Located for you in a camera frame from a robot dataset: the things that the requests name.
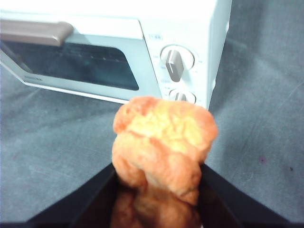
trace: fried food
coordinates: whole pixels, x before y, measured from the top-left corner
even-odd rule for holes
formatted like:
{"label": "fried food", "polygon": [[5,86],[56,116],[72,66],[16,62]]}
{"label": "fried food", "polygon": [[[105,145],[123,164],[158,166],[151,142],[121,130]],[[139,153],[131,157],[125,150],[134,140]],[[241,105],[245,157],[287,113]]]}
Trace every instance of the fried food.
{"label": "fried food", "polygon": [[113,128],[113,165],[136,191],[128,203],[118,198],[113,215],[127,204],[144,227],[199,227],[200,164],[218,133],[211,113],[185,101],[136,97],[118,110]]}

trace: fabric surface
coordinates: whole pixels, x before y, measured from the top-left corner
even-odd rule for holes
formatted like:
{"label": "fabric surface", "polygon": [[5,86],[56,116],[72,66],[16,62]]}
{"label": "fabric surface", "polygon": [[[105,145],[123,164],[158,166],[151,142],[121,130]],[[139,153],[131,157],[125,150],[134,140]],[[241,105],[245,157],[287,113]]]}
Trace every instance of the fabric surface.
{"label": "fabric surface", "polygon": [[[304,222],[304,1],[233,0],[207,165]],[[1,67],[1,221],[25,221],[111,162],[106,101],[28,87]]]}

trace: oven window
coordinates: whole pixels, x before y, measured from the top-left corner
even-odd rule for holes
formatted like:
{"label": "oven window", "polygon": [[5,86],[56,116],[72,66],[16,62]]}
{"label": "oven window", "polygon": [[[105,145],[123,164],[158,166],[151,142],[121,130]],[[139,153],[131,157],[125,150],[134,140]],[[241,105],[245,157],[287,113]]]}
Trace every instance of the oven window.
{"label": "oven window", "polygon": [[122,51],[64,43],[60,47],[1,41],[1,49],[23,70],[51,77],[138,90]]}

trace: white toaster oven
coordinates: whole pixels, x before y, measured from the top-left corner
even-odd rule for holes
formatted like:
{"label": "white toaster oven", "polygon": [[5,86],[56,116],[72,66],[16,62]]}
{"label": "white toaster oven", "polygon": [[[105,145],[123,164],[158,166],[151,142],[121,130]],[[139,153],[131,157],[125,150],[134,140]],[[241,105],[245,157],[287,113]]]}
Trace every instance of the white toaster oven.
{"label": "white toaster oven", "polygon": [[5,1],[1,64],[30,86],[208,108],[230,10],[231,0]]}

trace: oven door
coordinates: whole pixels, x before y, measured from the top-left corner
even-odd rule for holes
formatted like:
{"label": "oven door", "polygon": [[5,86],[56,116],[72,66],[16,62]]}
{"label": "oven door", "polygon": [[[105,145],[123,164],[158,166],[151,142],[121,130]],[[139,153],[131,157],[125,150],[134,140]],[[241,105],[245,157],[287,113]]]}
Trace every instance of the oven door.
{"label": "oven door", "polygon": [[26,85],[120,103],[161,97],[136,19],[2,12],[1,31],[1,64]]}

